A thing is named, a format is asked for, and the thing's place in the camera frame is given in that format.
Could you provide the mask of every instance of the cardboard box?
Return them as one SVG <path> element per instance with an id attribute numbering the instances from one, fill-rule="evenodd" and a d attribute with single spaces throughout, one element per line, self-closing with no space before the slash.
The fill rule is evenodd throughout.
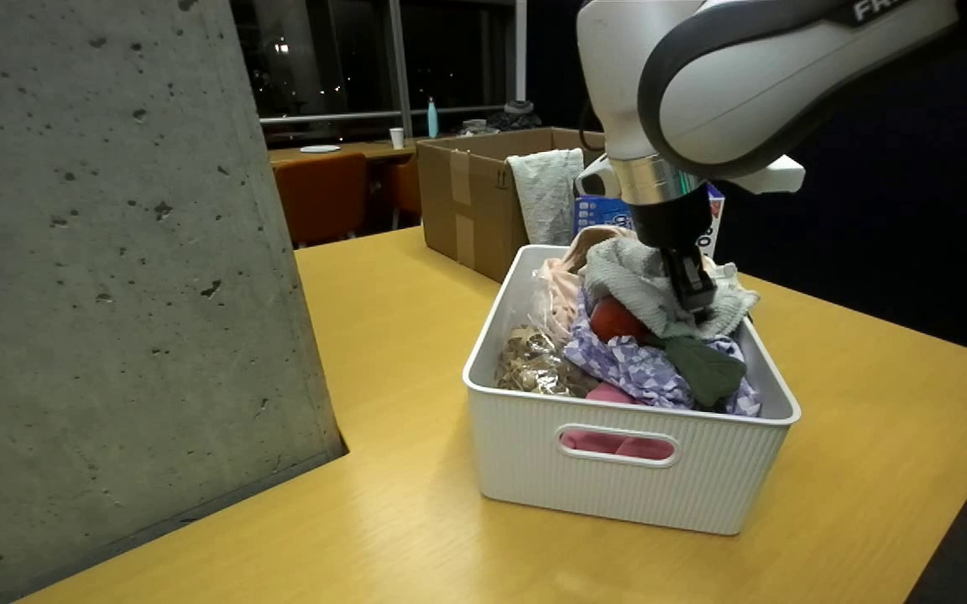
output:
<path id="1" fill-rule="evenodd" d="M 499 281 L 528 245 L 510 154 L 583 148 L 583 163 L 604 148 L 599 131 L 536 126 L 489 136 L 415 142 L 424 238 L 433 253 Z"/>

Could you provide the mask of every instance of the chair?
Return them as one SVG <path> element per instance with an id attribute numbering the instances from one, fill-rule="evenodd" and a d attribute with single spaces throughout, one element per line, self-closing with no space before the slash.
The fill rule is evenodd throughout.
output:
<path id="1" fill-rule="evenodd" d="M 421 173 L 415 160 L 397 160 L 381 173 L 381 191 L 388 200 L 393 228 L 401 228 L 403 215 L 421 217 Z"/>
<path id="2" fill-rule="evenodd" d="M 367 217 L 367 158 L 314 154 L 276 163 L 292 249 L 353 238 Z"/>

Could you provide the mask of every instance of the white plastic bin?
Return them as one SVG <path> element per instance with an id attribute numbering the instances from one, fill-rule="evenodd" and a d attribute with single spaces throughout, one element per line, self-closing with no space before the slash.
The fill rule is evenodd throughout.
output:
<path id="1" fill-rule="evenodd" d="M 800 418 L 800 403 L 745 322 L 736 340 L 760 388 L 762 415 L 656 408 L 496 388 L 496 358 L 510 330 L 528 325 L 530 272 L 563 245 L 524 245 L 489 305 L 462 365 L 484 495 L 614 517 L 656 527 L 737 532 L 772 460 Z M 570 451 L 563 429 L 649 436 L 667 456 L 608 456 Z"/>

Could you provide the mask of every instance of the fabric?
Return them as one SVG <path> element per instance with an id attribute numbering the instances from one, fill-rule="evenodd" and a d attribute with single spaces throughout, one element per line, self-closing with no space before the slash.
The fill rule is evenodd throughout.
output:
<path id="1" fill-rule="evenodd" d="M 617 334 L 627 334 L 633 341 L 642 341 L 649 334 L 646 322 L 633 320 L 617 300 L 604 295 L 591 305 L 587 315 L 591 333 L 608 341 Z"/>
<path id="2" fill-rule="evenodd" d="M 754 292 L 737 284 L 736 266 L 706 266 L 714 281 L 714 300 L 706 320 L 695 320 L 677 305 L 671 279 L 664 275 L 661 256 L 638 238 L 608 238 L 587 249 L 583 263 L 583 301 L 587 309 L 614 295 L 632 315 L 638 315 L 652 334 L 677 340 L 717 340 L 737 330 L 737 322 L 754 305 Z"/>
<path id="3" fill-rule="evenodd" d="M 667 460 L 675 453 L 675 445 L 664 438 L 599 432 L 599 429 L 563 429 L 559 443 L 582 453 L 587 451 L 587 453 L 633 456 L 633 460 Z"/>
<path id="4" fill-rule="evenodd" d="M 575 238 L 575 191 L 583 172 L 582 148 L 552 148 L 510 154 L 515 189 L 519 198 L 524 235 L 530 245 L 566 245 Z"/>
<path id="5" fill-rule="evenodd" d="M 582 228 L 559 258 L 544 258 L 544 266 L 530 272 L 534 300 L 528 309 L 528 322 L 539 330 L 557 348 L 570 340 L 570 325 L 583 305 L 582 269 L 587 249 L 608 238 L 632 238 L 632 235 L 633 230 L 614 225 Z"/>
<path id="6" fill-rule="evenodd" d="M 595 301 L 604 295 L 614 295 L 659 340 L 695 333 L 695 320 L 677 305 L 677 295 L 671 292 L 659 249 L 649 249 L 638 238 L 608 238 L 587 249 L 583 263 L 587 309 L 595 309 Z"/>
<path id="7" fill-rule="evenodd" d="M 667 358 L 664 348 L 642 344 L 627 334 L 600 341 L 591 333 L 587 320 L 575 322 L 570 341 L 559 348 L 559 357 L 582 365 L 587 375 L 612 384 L 614 388 L 627 391 L 633 403 L 646 406 L 760 415 L 762 408 L 760 391 L 745 380 L 745 358 L 731 340 L 698 340 L 695 344 L 702 348 L 692 348 L 692 341 L 684 344 L 689 348 L 681 351 L 698 362 L 689 365 L 695 388 L 689 375 L 681 375 L 681 368 Z"/>
<path id="8" fill-rule="evenodd" d="M 707 263 L 706 272 L 714 281 L 714 300 L 707 320 L 695 325 L 695 334 L 717 340 L 743 325 L 760 295 L 743 290 L 737 269 L 731 263 Z"/>
<path id="9" fill-rule="evenodd" d="M 711 348 L 707 340 L 661 340 L 661 348 L 684 375 L 698 408 L 723 414 L 745 380 L 745 362 Z"/>
<path id="10" fill-rule="evenodd" d="M 566 362 L 548 334 L 519 325 L 496 358 L 496 385 L 544 396 L 587 396 L 599 384 Z"/>
<path id="11" fill-rule="evenodd" d="M 604 400 L 604 403 L 633 403 L 624 388 L 617 388 L 614 384 L 599 384 L 595 388 L 587 388 L 583 400 Z"/>

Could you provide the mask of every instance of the yellow table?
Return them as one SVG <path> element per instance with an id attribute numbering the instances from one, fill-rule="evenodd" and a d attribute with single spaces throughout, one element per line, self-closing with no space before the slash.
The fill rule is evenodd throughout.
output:
<path id="1" fill-rule="evenodd" d="M 967 501 L 967 348 L 745 279 L 803 403 L 743 537 L 489 503 L 459 365 L 496 292 L 415 228 L 300 253 L 348 456 L 31 599 L 904 599 Z"/>

